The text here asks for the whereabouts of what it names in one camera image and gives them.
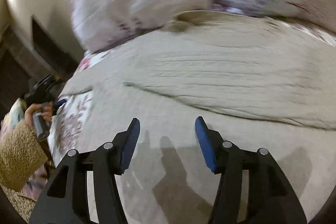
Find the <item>tan fleece sleeve forearm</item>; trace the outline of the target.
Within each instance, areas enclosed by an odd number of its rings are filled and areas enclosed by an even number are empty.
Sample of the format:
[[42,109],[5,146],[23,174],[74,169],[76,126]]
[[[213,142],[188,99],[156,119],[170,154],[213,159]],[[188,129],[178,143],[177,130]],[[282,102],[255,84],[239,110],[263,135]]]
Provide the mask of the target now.
[[1,140],[1,185],[19,192],[30,176],[48,160],[27,123],[20,121]]

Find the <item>person's left hand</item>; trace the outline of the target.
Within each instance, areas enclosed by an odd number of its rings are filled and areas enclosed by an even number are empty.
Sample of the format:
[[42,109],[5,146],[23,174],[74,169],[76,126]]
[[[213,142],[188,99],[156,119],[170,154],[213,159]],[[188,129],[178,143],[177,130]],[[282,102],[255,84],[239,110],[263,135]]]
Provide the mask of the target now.
[[[42,118],[45,121],[47,121],[48,123],[52,122],[53,108],[54,108],[53,102],[49,102],[43,108]],[[25,111],[25,122],[32,131],[35,131],[35,128],[34,128],[34,125],[33,125],[33,114],[34,114],[34,112],[39,111],[41,109],[42,109],[42,104],[33,103]]]

